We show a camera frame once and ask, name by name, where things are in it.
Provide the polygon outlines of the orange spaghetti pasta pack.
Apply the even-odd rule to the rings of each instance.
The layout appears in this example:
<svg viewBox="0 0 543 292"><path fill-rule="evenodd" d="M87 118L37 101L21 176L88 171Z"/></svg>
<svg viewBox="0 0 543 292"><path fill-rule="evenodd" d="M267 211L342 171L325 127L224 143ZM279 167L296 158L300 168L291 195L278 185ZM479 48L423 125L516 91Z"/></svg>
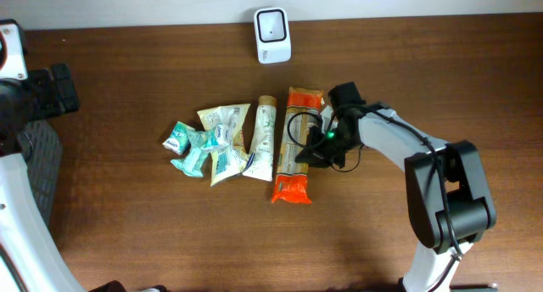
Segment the orange spaghetti pasta pack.
<svg viewBox="0 0 543 292"><path fill-rule="evenodd" d="M272 203L278 200L297 204L311 203L307 194L309 166L295 161L302 151L302 147L296 143L306 145L309 129L317 125L320 116L322 96L322 90L291 87L288 91Z"/></svg>

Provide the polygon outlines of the white cosmetic tube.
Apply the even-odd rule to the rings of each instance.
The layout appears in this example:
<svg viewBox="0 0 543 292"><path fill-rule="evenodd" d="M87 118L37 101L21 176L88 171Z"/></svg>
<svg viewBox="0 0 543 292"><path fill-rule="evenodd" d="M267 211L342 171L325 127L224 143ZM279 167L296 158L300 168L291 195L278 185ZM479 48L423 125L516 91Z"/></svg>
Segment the white cosmetic tube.
<svg viewBox="0 0 543 292"><path fill-rule="evenodd" d="M250 145L250 156L243 175L262 181L272 181L277 99L263 95L258 99L255 128Z"/></svg>

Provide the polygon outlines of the cream snack bag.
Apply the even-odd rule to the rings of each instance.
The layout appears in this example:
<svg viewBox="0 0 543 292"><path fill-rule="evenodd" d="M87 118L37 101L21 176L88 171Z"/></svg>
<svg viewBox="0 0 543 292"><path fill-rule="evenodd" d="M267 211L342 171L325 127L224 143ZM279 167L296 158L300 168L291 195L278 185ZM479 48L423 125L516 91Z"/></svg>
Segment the cream snack bag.
<svg viewBox="0 0 543 292"><path fill-rule="evenodd" d="M226 140L227 146L210 153L211 187L240 175L248 164L243 124L249 107L250 104L232 104L197 112L206 131L212 130L215 135L218 135L219 131L226 132L225 136L221 136Z"/></svg>

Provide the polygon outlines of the small white teal packet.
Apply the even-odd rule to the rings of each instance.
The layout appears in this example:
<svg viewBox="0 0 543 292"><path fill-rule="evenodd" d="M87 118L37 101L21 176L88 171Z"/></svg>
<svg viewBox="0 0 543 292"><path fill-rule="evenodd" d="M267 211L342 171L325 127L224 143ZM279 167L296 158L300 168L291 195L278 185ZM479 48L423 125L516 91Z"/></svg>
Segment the small white teal packet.
<svg viewBox="0 0 543 292"><path fill-rule="evenodd" d="M224 149L232 143L232 129L223 123L204 132L204 142L201 145L203 151L216 151Z"/></svg>

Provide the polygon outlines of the small teal tissue pack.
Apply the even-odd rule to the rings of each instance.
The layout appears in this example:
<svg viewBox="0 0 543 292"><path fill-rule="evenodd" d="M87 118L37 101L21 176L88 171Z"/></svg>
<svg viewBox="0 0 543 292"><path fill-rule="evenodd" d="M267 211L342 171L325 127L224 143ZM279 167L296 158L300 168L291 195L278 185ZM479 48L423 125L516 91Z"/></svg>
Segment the small teal tissue pack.
<svg viewBox="0 0 543 292"><path fill-rule="evenodd" d="M189 145L188 134L193 132L194 128L178 121L169 137L162 143L165 149L168 149L178 155L182 155Z"/></svg>

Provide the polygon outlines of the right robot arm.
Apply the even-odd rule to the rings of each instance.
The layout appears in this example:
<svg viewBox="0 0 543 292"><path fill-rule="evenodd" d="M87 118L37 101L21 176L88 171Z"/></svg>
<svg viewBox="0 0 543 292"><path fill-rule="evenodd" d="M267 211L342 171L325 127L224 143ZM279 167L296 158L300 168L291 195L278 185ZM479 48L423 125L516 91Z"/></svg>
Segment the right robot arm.
<svg viewBox="0 0 543 292"><path fill-rule="evenodd" d="M296 160L344 168L352 149L368 147L405 174L411 228L418 243L400 291L450 291L465 254L496 223L496 210L478 149L420 131L383 102L367 103L354 82L328 94L330 121L310 128Z"/></svg>

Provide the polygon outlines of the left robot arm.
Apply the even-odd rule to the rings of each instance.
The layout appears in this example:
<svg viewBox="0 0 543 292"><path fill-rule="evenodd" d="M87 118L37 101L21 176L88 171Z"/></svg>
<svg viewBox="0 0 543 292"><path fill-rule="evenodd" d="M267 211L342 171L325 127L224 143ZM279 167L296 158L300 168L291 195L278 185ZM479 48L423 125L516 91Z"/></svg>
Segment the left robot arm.
<svg viewBox="0 0 543 292"><path fill-rule="evenodd" d="M48 231L31 188L29 163L57 171L39 157L48 146L29 124L76 112L80 101L65 64L27 70L25 33L16 20L1 22L1 289L81 291Z"/></svg>

